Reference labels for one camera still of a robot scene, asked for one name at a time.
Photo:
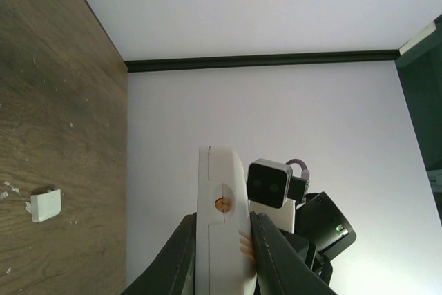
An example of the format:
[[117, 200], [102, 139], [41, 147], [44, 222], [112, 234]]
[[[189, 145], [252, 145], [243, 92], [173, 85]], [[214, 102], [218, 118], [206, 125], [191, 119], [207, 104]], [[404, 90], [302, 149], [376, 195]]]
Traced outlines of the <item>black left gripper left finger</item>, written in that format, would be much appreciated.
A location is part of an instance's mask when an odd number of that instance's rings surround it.
[[185, 216], [153, 262], [123, 294], [195, 293], [196, 215]]

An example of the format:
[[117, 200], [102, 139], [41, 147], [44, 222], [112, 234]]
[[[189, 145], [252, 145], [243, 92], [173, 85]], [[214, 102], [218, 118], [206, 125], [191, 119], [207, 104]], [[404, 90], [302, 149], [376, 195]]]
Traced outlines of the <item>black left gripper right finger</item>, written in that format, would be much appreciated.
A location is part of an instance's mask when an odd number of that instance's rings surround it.
[[250, 221], [261, 294], [335, 293], [306, 266], [269, 216], [252, 212]]

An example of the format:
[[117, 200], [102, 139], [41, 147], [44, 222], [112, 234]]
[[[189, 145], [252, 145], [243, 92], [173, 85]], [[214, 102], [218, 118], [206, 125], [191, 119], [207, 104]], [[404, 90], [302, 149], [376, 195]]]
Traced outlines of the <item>white remote control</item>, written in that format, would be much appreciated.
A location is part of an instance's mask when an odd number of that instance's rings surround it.
[[195, 293], [253, 294], [256, 264], [244, 169], [233, 149], [199, 150]]

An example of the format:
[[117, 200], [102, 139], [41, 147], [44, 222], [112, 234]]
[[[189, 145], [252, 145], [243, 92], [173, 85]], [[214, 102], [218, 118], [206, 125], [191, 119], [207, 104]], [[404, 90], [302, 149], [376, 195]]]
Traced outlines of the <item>white battery compartment cover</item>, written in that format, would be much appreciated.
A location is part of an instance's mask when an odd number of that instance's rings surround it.
[[32, 195], [31, 217], [34, 223], [47, 221], [61, 213], [61, 190]]

